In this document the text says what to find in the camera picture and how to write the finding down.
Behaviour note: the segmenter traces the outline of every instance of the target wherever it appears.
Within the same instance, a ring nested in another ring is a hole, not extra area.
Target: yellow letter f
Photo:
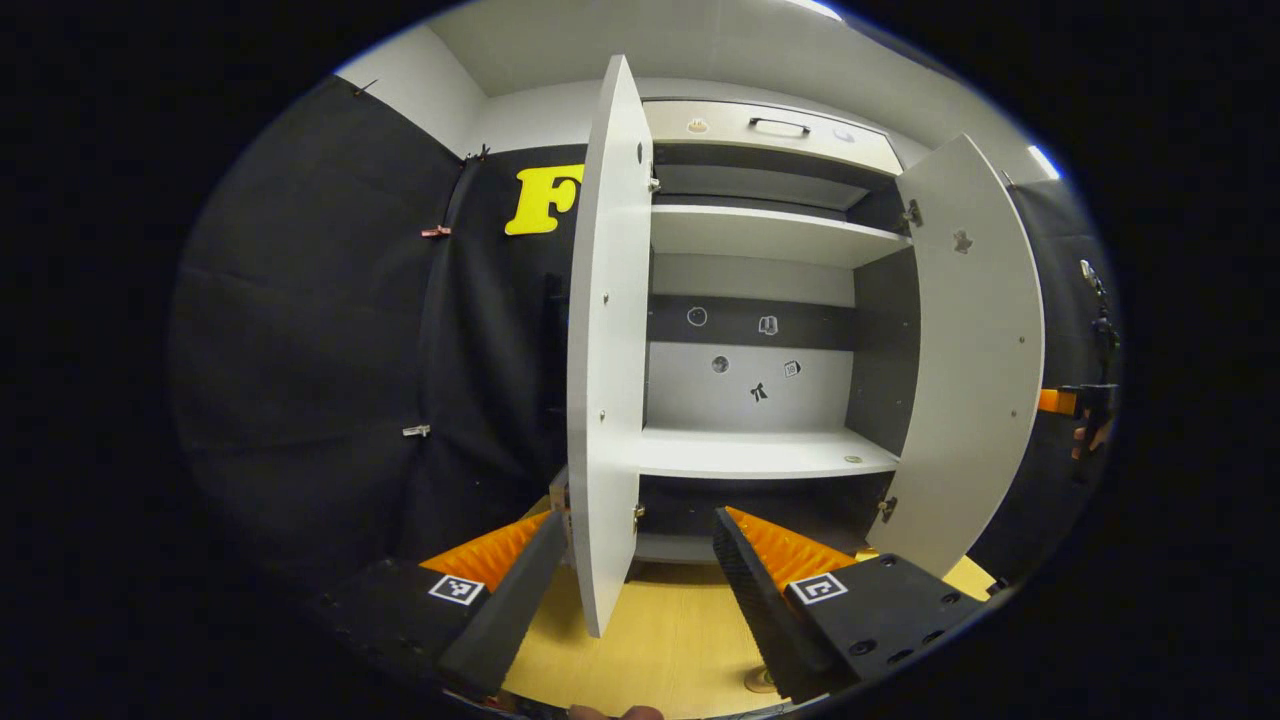
[[[577,186],[582,182],[582,165],[557,165],[554,168],[529,168],[516,174],[520,181],[520,202],[516,217],[507,223],[507,234],[535,234],[552,232],[559,222],[550,217],[550,205],[558,213],[567,213],[577,199]]]

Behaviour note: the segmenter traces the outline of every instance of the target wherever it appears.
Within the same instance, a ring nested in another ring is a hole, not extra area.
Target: screw hole
[[[867,655],[876,650],[876,641],[858,641],[849,648],[849,655]]]

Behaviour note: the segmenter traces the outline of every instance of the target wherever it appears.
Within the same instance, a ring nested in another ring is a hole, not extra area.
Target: orange gripper pad
[[[1060,415],[1075,414],[1075,393],[1056,389],[1042,389],[1038,410]]]
[[[494,592],[549,515],[550,510],[498,528],[419,565],[436,573],[484,583],[489,592]]]
[[[867,557],[850,557],[838,550],[814,542],[800,533],[762,520],[755,515],[742,512],[736,507],[724,507],[730,518],[737,523],[751,550],[759,556],[769,578],[778,592],[786,591],[788,583],[831,573],[854,565]],[[867,553],[874,557],[874,551]]]

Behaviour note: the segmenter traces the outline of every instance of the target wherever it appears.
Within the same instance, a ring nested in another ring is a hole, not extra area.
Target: ceiling light
[[[799,6],[801,6],[801,8],[806,9],[806,10],[813,10],[814,13],[818,13],[819,15],[827,15],[828,18],[831,18],[833,20],[845,22],[844,18],[841,18],[838,13],[836,13],[835,10],[832,10],[831,8],[828,8],[826,5],[819,5],[818,3],[814,3],[813,0],[786,0],[786,1],[791,3],[792,5],[799,5]]]
[[[1041,164],[1041,168],[1044,169],[1044,174],[1048,176],[1048,179],[1059,179],[1061,177],[1061,176],[1057,174],[1057,169],[1053,168],[1053,163],[1048,161],[1048,158],[1046,158],[1044,154],[1041,152],[1039,147],[1036,147],[1034,145],[1032,145],[1032,146],[1028,146],[1027,150],[1029,150],[1030,154],[1032,154],[1032,158],[1036,158],[1036,161]]]

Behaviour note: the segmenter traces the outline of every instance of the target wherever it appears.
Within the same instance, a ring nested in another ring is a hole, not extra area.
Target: wooden floor
[[[540,511],[541,503],[531,510]],[[987,600],[995,579],[968,557],[943,578]],[[763,660],[716,565],[643,565],[622,588],[603,638],[586,634],[577,577],[561,566],[507,674],[511,693],[557,707],[620,716],[634,705],[667,720],[772,707],[774,694],[742,684]]]

